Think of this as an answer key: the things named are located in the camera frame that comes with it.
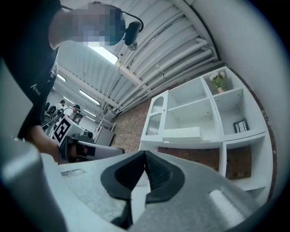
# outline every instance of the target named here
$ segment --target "white cabinet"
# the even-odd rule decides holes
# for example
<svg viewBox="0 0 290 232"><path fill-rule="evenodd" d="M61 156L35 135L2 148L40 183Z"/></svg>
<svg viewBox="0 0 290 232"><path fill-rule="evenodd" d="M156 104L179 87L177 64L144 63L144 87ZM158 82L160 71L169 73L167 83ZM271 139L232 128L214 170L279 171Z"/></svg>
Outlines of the white cabinet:
<svg viewBox="0 0 290 232"><path fill-rule="evenodd" d="M210 76L224 72L227 89L218 93ZM273 158L266 122L242 81L227 67L206 73L152 98L140 148L219 148L219 173L226 176L227 151L251 146L251 177L233 181L259 204L270 191ZM234 123L246 119L248 130L235 132Z"/></svg>

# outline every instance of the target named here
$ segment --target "neck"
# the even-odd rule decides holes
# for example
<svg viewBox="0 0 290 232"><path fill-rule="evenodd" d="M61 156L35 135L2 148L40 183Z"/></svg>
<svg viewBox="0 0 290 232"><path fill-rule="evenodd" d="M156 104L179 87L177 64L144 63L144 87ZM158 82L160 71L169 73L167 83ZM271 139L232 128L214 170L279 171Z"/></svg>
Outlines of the neck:
<svg viewBox="0 0 290 232"><path fill-rule="evenodd" d="M70 38L69 25L71 23L69 23L68 17L69 15L63 10L58 11L53 17L48 30L49 44L53 50L57 49L62 42Z"/></svg>

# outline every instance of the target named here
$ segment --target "fluorescent light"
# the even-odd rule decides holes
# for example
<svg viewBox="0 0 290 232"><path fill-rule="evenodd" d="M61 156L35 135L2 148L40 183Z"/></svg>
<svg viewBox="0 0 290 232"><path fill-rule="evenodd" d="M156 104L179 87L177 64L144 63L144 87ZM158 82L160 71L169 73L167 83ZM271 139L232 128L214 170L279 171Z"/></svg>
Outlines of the fluorescent light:
<svg viewBox="0 0 290 232"><path fill-rule="evenodd" d="M59 74L58 74L58 78L59 78L59 79L61 79L61 80L63 80L64 82L66 82L66 81L67 81L67 80L66 80L64 77L62 77L62 76L61 76L61 75L59 75Z"/></svg>
<svg viewBox="0 0 290 232"><path fill-rule="evenodd" d="M67 99L65 96L63 96L65 99ZM71 100L67 99L69 102L71 102L72 104L74 104Z"/></svg>
<svg viewBox="0 0 290 232"><path fill-rule="evenodd" d="M93 99L90 95L87 95L83 90L80 89L80 93L85 95L88 99L92 100L94 103L96 103L97 105L100 105L100 103L96 100Z"/></svg>
<svg viewBox="0 0 290 232"><path fill-rule="evenodd" d="M87 118L89 118L89 119L91 119L91 120L93 120L92 118L90 118L90 117L88 117L88 116L86 116ZM93 120L93 121L95 121L95 120Z"/></svg>
<svg viewBox="0 0 290 232"><path fill-rule="evenodd" d="M94 117L96 117L96 115L92 114L91 112L87 111L86 109L83 109L83 110L84 110L85 112L87 112L87 113L93 115Z"/></svg>
<svg viewBox="0 0 290 232"><path fill-rule="evenodd" d="M95 52L99 53L103 58L107 59L112 64L114 65L116 64L118 57L115 56L113 53L109 52L108 50L106 50L105 48L103 48L98 44L93 45L93 43L90 43L88 46Z"/></svg>

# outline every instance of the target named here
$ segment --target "person wearing black shirt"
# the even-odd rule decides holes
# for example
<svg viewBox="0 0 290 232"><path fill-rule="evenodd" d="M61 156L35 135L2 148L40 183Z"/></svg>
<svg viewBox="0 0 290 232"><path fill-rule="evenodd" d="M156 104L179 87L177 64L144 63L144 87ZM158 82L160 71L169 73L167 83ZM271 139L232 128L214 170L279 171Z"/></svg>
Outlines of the person wearing black shirt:
<svg viewBox="0 0 290 232"><path fill-rule="evenodd" d="M68 40L82 43L110 40L116 44L124 34L125 22L120 9L101 3L89 3L69 12L62 10L59 0L14 3L11 7L20 11L16 23L2 28L6 36L1 50L11 74L33 103L19 137L59 163L56 141L46 136L40 126L47 96L58 73L58 48Z"/></svg>

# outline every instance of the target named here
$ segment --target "rectangular light fixture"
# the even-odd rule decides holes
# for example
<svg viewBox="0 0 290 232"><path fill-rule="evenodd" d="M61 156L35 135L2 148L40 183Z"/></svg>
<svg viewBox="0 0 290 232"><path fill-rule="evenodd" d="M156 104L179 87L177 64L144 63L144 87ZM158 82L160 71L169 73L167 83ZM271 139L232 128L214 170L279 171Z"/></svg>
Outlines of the rectangular light fixture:
<svg viewBox="0 0 290 232"><path fill-rule="evenodd" d="M67 99L65 96L63 96L65 99ZM71 102L72 104L74 104L71 100L67 99L69 102Z"/></svg>
<svg viewBox="0 0 290 232"><path fill-rule="evenodd" d="M96 100L96 99L94 99L94 98L92 98L90 95L87 95L83 90L81 90L80 89L80 93L81 94L83 94L84 96L86 96L88 99L90 99L90 100L92 100L94 103L96 103L97 105L100 105L100 103Z"/></svg>
<svg viewBox="0 0 290 232"><path fill-rule="evenodd" d="M66 82L66 81L67 81L67 80L66 80L64 77L62 77L62 76L61 76L61 75L59 75L59 74L58 74L58 78L59 78L59 79L61 79L61 80L62 80L62 81L64 81L64 82Z"/></svg>
<svg viewBox="0 0 290 232"><path fill-rule="evenodd" d="M89 119L91 119L91 120L93 120L92 118L90 118L90 117L88 117L88 116L86 116L87 118L89 118ZM95 120L93 120L93 121L95 121Z"/></svg>
<svg viewBox="0 0 290 232"><path fill-rule="evenodd" d="M92 114L91 112L87 111L86 109L83 109L83 110L84 110L85 112L87 112L87 113L93 115L94 117L96 117L96 115Z"/></svg>
<svg viewBox="0 0 290 232"><path fill-rule="evenodd" d="M93 49L95 52L99 53L103 58L105 58L106 60L108 60L109 62L111 62L112 64L116 64L118 57L115 56L113 53L109 52L107 49L103 48L100 45L89 45L89 47L91 49Z"/></svg>

